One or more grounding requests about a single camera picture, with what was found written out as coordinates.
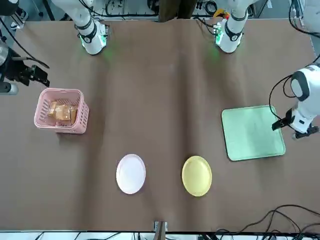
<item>green plastic tray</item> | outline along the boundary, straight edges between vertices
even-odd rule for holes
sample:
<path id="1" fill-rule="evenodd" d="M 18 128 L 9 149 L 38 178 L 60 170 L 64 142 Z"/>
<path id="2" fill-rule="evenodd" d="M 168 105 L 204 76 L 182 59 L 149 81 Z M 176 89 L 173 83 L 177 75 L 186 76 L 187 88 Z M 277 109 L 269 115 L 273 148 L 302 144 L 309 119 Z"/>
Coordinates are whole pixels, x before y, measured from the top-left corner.
<path id="1" fill-rule="evenodd" d="M 268 105 L 226 109 L 221 118 L 226 151 L 231 161 L 285 154 L 281 130 L 272 130 L 272 124 L 278 119 Z"/>

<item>pink basket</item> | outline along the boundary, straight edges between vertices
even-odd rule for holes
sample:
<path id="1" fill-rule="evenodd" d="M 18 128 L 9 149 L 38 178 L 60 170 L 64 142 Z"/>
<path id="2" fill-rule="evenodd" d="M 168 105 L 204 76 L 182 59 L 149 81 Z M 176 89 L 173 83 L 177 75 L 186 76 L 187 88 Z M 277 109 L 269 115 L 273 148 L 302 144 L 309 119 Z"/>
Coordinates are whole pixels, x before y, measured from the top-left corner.
<path id="1" fill-rule="evenodd" d="M 56 126 L 55 119 L 47 117 L 52 101 L 59 104 L 78 106 L 75 123 L 72 126 L 60 124 Z M 34 125 L 38 129 L 50 129 L 56 133 L 83 134 L 87 129 L 89 108 L 84 100 L 84 94 L 77 89 L 47 88 L 40 94 L 34 115 Z"/>

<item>equipment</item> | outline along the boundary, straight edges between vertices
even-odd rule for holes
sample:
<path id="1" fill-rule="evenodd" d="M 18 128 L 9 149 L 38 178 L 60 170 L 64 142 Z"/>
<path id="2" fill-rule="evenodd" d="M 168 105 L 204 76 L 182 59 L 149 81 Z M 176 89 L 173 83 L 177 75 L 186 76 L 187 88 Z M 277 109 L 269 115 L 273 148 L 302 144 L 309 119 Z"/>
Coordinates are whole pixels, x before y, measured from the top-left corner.
<path id="1" fill-rule="evenodd" d="M 29 86 L 30 81 L 37 81 L 46 87 L 50 86 L 48 74 L 36 65 L 26 66 L 24 60 L 35 61 L 31 57 L 21 57 L 0 40 L 0 95 L 16 95 L 18 93 L 18 86 L 5 82 L 5 78 L 26 86 Z"/>
<path id="2" fill-rule="evenodd" d="M 106 45 L 109 27 L 94 20 L 87 6 L 93 0 L 52 0 L 52 2 L 65 11 L 74 21 L 82 45 L 91 54 L 98 54 Z"/>
<path id="3" fill-rule="evenodd" d="M 240 44 L 243 29 L 248 19 L 247 8 L 258 0 L 228 0 L 231 8 L 230 17 L 218 23 L 221 33 L 215 44 L 225 53 L 233 53 Z"/>
<path id="4" fill-rule="evenodd" d="M 243 28 L 248 19 L 247 8 L 256 1 L 228 0 L 231 8 L 230 17 L 218 22 L 217 27 L 220 28 L 220 33 L 215 38 L 215 44 L 225 53 L 233 53 L 240 44 Z M 311 33 L 311 35 L 316 35 L 320 32 L 319 12 L 320 5 L 317 1 L 304 1 L 303 22 L 310 32 L 304 30 L 300 32 Z M 317 115 L 320 115 L 320 64 L 312 63 L 289 77 L 291 77 L 293 97 L 296 97 L 298 102 L 287 111 L 284 118 L 279 118 L 273 113 L 279 120 L 272 124 L 272 129 L 276 130 L 289 126 L 295 131 L 295 139 L 318 133 L 319 128 L 313 126 L 312 121 Z"/>
<path id="5" fill-rule="evenodd" d="M 296 71 L 291 77 L 291 89 L 298 102 L 284 118 L 272 124 L 272 130 L 290 126 L 295 130 L 295 139 L 318 133 L 319 127 L 313 126 L 312 121 L 320 115 L 320 64 L 312 63 Z"/>
<path id="6" fill-rule="evenodd" d="M 18 9 L 18 0 L 4 0 L 1 2 L 0 16 L 11 16 L 15 14 Z M 12 33 L 4 26 L 8 33 L 15 40 Z M 21 57 L 14 50 L 5 43 L 6 37 L 2 36 L 0 31 L 0 95 L 16 95 L 18 93 L 18 86 L 14 83 L 4 81 L 5 78 L 10 81 L 17 81 L 26 86 L 29 86 L 30 81 L 37 81 L 44 84 L 46 87 L 50 86 L 48 74 L 40 67 L 32 65 L 26 66 L 24 61 L 31 60 L 42 64 L 49 68 L 45 63 L 38 61 L 34 57 Z"/>

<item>cable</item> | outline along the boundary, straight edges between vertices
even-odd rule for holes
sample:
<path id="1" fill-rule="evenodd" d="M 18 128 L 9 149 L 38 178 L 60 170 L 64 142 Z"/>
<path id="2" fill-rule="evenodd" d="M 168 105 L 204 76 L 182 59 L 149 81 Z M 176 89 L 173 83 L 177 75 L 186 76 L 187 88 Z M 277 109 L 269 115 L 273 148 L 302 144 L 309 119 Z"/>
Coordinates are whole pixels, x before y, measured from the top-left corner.
<path id="1" fill-rule="evenodd" d="M 314 36 L 316 38 L 319 38 L 320 39 L 320 35 L 319 32 L 312 32 L 312 31 L 305 31 L 299 27 L 297 27 L 297 25 L 294 25 L 293 22 L 292 22 L 292 19 L 291 19 L 291 10 L 293 8 L 293 3 L 294 1 L 291 1 L 291 5 L 290 5 L 290 8 L 289 8 L 289 22 L 290 22 L 290 25 L 297 31 L 299 31 L 300 33 L 304 33 L 304 34 L 308 34 L 308 35 L 311 35 L 311 36 Z"/>
<path id="2" fill-rule="evenodd" d="M 4 21 L 1 19 L 0 17 L 0 22 L 2 23 L 2 25 L 4 26 L 5 30 L 8 32 L 8 34 L 11 36 L 11 38 L 15 41 L 15 43 L 26 53 L 28 54 L 34 61 L 38 62 L 39 64 L 41 64 L 42 66 L 44 66 L 45 68 L 49 69 L 50 67 L 45 64 L 43 61 L 40 61 L 38 59 L 36 59 L 34 56 L 32 56 L 15 38 L 15 36 L 13 36 L 13 34 L 10 32 L 10 30 L 7 28 L 7 26 L 5 25 Z"/>
<path id="3" fill-rule="evenodd" d="M 199 20 L 202 24 L 206 25 L 206 26 L 209 27 L 209 28 L 213 28 L 213 27 L 214 27 L 213 25 L 208 24 L 208 23 L 205 21 L 204 18 L 201 19 L 199 15 L 195 16 L 193 19 Z"/>
<path id="4" fill-rule="evenodd" d="M 262 219 L 260 219 L 259 221 L 250 223 L 250 224 L 246 225 L 246 226 L 245 226 L 243 229 L 241 229 L 240 231 L 238 231 L 238 232 L 233 232 L 232 234 L 233 234 L 233 235 L 238 235 L 238 234 L 244 232 L 247 228 L 249 228 L 249 227 L 251 227 L 251 226 L 254 226 L 254 225 L 257 225 L 257 224 L 260 224 L 260 223 L 263 222 L 263 221 L 268 217 L 268 215 L 271 214 L 271 213 L 272 213 L 272 216 L 271 216 L 271 218 L 270 218 L 270 222 L 269 222 L 269 224 L 268 224 L 268 227 L 267 227 L 266 232 L 268 232 L 268 230 L 270 229 L 270 226 L 271 226 L 271 223 L 272 223 L 272 220 L 273 220 L 273 216 L 274 216 L 275 213 L 278 213 L 278 214 L 281 214 L 282 216 L 284 216 L 284 217 L 285 217 L 286 219 L 288 219 L 290 222 L 294 223 L 294 225 L 296 225 L 297 228 L 300 230 L 300 228 L 299 228 L 299 226 L 297 225 L 296 222 L 294 222 L 290 217 L 288 217 L 288 216 L 285 215 L 284 213 L 278 211 L 278 209 L 284 208 L 284 207 L 296 207 L 296 208 L 301 208 L 301 209 L 304 209 L 304 210 L 306 210 L 306 211 L 308 211 L 308 212 L 310 212 L 310 213 L 313 213 L 313 214 L 315 214 L 315 215 L 317 215 L 317 216 L 320 217 L 320 213 L 318 213 L 318 212 L 316 212 L 316 211 L 313 211 L 313 210 L 310 210 L 310 209 L 308 209 L 308 208 L 306 208 L 306 207 L 303 207 L 303 206 L 300 206 L 300 205 L 296 205 L 296 204 L 280 205 L 280 206 L 276 207 L 274 210 L 268 211 L 267 214 L 266 214 Z M 229 232 L 229 231 L 228 231 L 228 232 L 224 232 L 224 233 L 222 234 L 220 240 L 221 240 L 222 237 L 223 237 L 225 234 L 227 234 L 227 233 L 230 233 L 230 232 Z"/>
<path id="5" fill-rule="evenodd" d="M 315 63 L 319 58 L 320 58 L 320 54 L 316 57 L 316 59 L 315 59 L 315 60 L 313 60 L 313 62 L 312 62 L 312 63 Z"/>
<path id="6" fill-rule="evenodd" d="M 301 229 L 300 229 L 300 227 L 298 226 L 298 224 L 297 224 L 295 221 L 293 221 L 290 217 L 288 217 L 288 216 L 285 215 L 284 213 L 282 213 L 282 212 L 278 211 L 277 209 L 275 209 L 274 212 L 273 212 L 272 215 L 271 215 L 271 218 L 270 218 L 268 227 L 267 227 L 267 229 L 265 230 L 266 233 L 269 231 L 269 229 L 270 229 L 270 227 L 271 227 L 272 220 L 273 220 L 273 217 L 274 217 L 275 213 L 280 214 L 280 215 L 284 216 L 286 219 L 288 219 L 288 220 L 291 222 L 294 230 L 297 231 L 297 230 L 296 230 L 296 227 L 297 227 L 298 230 L 299 230 L 299 232 L 300 232 Z"/>
<path id="7" fill-rule="evenodd" d="M 271 92 L 270 92 L 270 94 L 269 94 L 269 108 L 270 108 L 270 111 L 271 111 L 271 113 L 272 113 L 274 116 L 276 116 L 279 120 L 281 119 L 281 117 L 279 117 L 277 114 L 275 114 L 274 111 L 273 111 L 272 108 L 271 108 L 271 95 L 272 95 L 273 91 L 275 90 L 276 86 L 278 86 L 282 81 L 286 80 L 287 78 L 290 78 L 291 76 L 292 76 L 292 75 L 288 75 L 288 76 L 282 78 L 280 81 L 278 81 L 278 82 L 273 86 L 273 88 L 271 89 Z"/>
<path id="8" fill-rule="evenodd" d="M 79 237 L 79 235 L 82 233 L 82 231 L 81 232 L 79 232 L 77 235 L 76 235 L 76 237 L 75 237 L 75 239 L 74 240 L 76 240 L 78 237 Z"/>
<path id="9" fill-rule="evenodd" d="M 303 236 L 303 233 L 305 230 L 307 230 L 308 228 L 312 227 L 312 226 L 319 226 L 320 225 L 320 222 L 315 222 L 315 223 L 312 223 L 312 224 L 309 224 L 307 226 L 305 226 L 304 228 L 302 228 L 302 230 L 299 232 L 298 236 L 297 237 L 294 237 L 292 240 L 301 240 L 302 236 Z"/>
<path id="10" fill-rule="evenodd" d="M 90 13 L 94 13 L 95 15 L 98 15 L 100 17 L 108 17 L 108 18 L 123 18 L 123 17 L 156 17 L 158 14 L 109 14 L 108 13 L 108 7 L 111 2 L 111 0 L 108 0 L 108 3 L 105 5 L 105 14 L 100 14 L 88 7 L 83 0 L 78 0 L 86 9 L 89 10 Z"/>
<path id="11" fill-rule="evenodd" d="M 262 8 L 260 8 L 260 12 L 258 13 L 258 16 L 256 17 L 257 19 L 260 18 L 260 15 L 262 14 L 263 10 L 265 9 L 267 3 L 268 3 L 269 0 L 265 0 Z"/>
<path id="12" fill-rule="evenodd" d="M 289 79 L 290 79 L 290 77 L 288 77 L 288 78 L 284 81 L 283 86 L 282 86 L 282 90 L 283 90 L 283 94 L 284 94 L 287 98 L 293 99 L 293 98 L 295 98 L 296 96 L 290 96 L 290 95 L 288 95 L 288 94 L 286 93 L 286 84 L 287 84 L 287 82 L 288 82 Z"/>
<path id="13" fill-rule="evenodd" d="M 214 7 L 215 9 L 214 11 L 209 10 L 210 5 Z M 214 1 L 207 1 L 204 5 L 204 10 L 206 11 L 206 13 L 212 16 L 215 15 L 217 9 L 218 9 L 217 4 Z"/>
<path id="14" fill-rule="evenodd" d="M 87 239 L 87 240 L 109 240 L 109 239 L 112 239 L 113 237 L 119 235 L 121 232 L 117 232 L 111 236 L 108 236 L 107 238 L 104 238 L 104 239 L 97 239 L 97 238 L 90 238 L 90 239 Z"/>
<path id="15" fill-rule="evenodd" d="M 201 24 L 205 25 L 205 27 L 208 30 L 208 32 L 211 35 L 214 35 L 214 33 L 210 30 L 210 28 L 213 28 L 213 25 L 208 24 L 204 18 L 201 20 L 200 17 L 197 16 L 197 17 L 194 17 L 193 19 L 199 20 Z"/>
<path id="16" fill-rule="evenodd" d="M 39 240 L 41 238 L 42 235 L 44 235 L 45 232 L 43 231 L 42 233 L 40 233 L 34 240 Z"/>

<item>floor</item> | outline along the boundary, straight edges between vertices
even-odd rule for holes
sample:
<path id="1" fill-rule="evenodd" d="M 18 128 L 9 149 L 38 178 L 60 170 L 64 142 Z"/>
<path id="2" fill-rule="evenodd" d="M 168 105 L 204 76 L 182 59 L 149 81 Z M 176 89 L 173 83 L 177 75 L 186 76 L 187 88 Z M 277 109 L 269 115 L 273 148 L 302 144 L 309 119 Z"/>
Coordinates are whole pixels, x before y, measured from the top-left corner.
<path id="1" fill-rule="evenodd" d="M 261 19 L 279 19 L 279 18 L 287 18 L 288 17 L 288 9 L 290 6 L 291 0 L 268 0 L 268 4 L 264 8 L 263 12 L 260 15 Z M 37 8 L 39 11 L 43 12 L 43 17 L 40 17 L 38 14 L 35 5 L 33 4 L 32 0 L 21 0 L 20 7 L 23 8 L 29 14 L 28 21 L 49 21 L 49 16 L 46 12 L 46 9 L 42 3 L 42 0 L 34 0 Z M 109 5 L 108 11 L 111 14 L 123 14 L 123 13 L 151 13 L 146 5 L 146 0 L 112 0 L 111 4 Z M 216 0 L 218 7 L 225 7 L 226 0 Z M 51 0 L 49 0 L 51 10 L 56 20 L 60 20 L 64 16 L 64 12 L 56 7 Z M 101 10 L 102 7 L 104 8 L 106 5 L 106 0 L 95 0 L 94 7 L 95 10 L 98 12 L 99 9 Z M 203 14 L 204 10 L 196 9 L 194 14 Z M 4 23 L 6 26 L 10 26 L 11 18 L 5 17 Z M 12 46 L 13 40 L 10 38 L 6 30 L 3 26 L 0 26 L 2 34 L 7 36 L 7 44 Z M 320 54 L 320 39 L 313 39 L 312 43 L 315 49 L 315 53 L 318 55 Z M 10 233 L 0 233 L 0 240 L 34 240 L 41 232 L 10 232 Z M 111 236 L 113 233 L 81 233 L 77 240 L 87 240 L 87 239 L 105 239 Z M 41 240 L 74 240 L 78 235 L 77 232 L 46 232 L 40 239 Z M 141 237 L 143 240 L 152 240 L 154 234 L 152 233 L 142 233 Z M 170 240 L 197 240 L 197 235 L 167 235 Z M 132 240 L 134 236 L 132 233 L 121 233 L 112 238 L 113 240 Z M 291 237 L 278 237 L 277 240 L 290 240 Z M 257 240 L 255 236 L 234 236 L 231 238 L 230 236 L 224 236 L 223 240 Z"/>

